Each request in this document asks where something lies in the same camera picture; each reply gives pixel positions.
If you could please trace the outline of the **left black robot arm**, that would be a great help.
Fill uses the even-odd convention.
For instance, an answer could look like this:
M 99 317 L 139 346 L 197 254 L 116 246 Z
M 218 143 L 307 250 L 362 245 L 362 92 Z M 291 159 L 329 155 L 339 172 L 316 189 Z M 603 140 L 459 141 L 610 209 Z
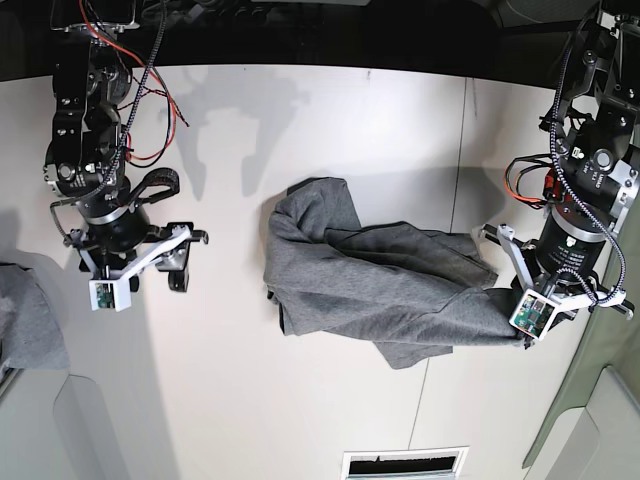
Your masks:
M 515 268 L 520 298 L 509 323 L 525 345 L 541 341 L 581 310 L 634 306 L 623 282 L 627 263 L 617 238 L 639 194 L 639 4 L 598 1 L 567 40 L 549 111 L 540 119 L 549 152 L 523 157 L 503 175 L 507 193 L 545 214 L 537 239 L 486 224 Z M 543 191 L 521 193 L 522 174 L 545 169 Z

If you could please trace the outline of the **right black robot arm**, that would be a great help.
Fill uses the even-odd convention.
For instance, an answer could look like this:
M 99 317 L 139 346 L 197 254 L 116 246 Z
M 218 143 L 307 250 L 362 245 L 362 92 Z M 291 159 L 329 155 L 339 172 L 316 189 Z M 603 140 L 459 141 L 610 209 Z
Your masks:
M 164 143 L 170 145 L 183 115 L 155 67 L 169 20 L 166 2 L 159 4 L 158 30 L 147 57 L 125 47 L 118 34 L 136 23 L 133 1 L 56 1 L 51 28 L 68 34 L 54 68 L 56 110 L 52 138 L 43 167 L 45 181 L 58 195 L 50 209 L 77 209 L 85 225 L 56 228 L 67 247 L 81 256 L 80 268 L 98 283 L 99 303 L 109 306 L 114 288 L 109 281 L 123 275 L 126 292 L 139 288 L 147 266 L 136 250 L 154 247 L 148 263 L 168 276 L 171 290 L 188 288 L 190 247 L 208 235 L 190 222 L 156 226 L 144 208 L 180 191 L 178 173 L 158 167 L 163 152 L 138 157 L 130 131 L 142 98 L 156 94 L 167 104 Z

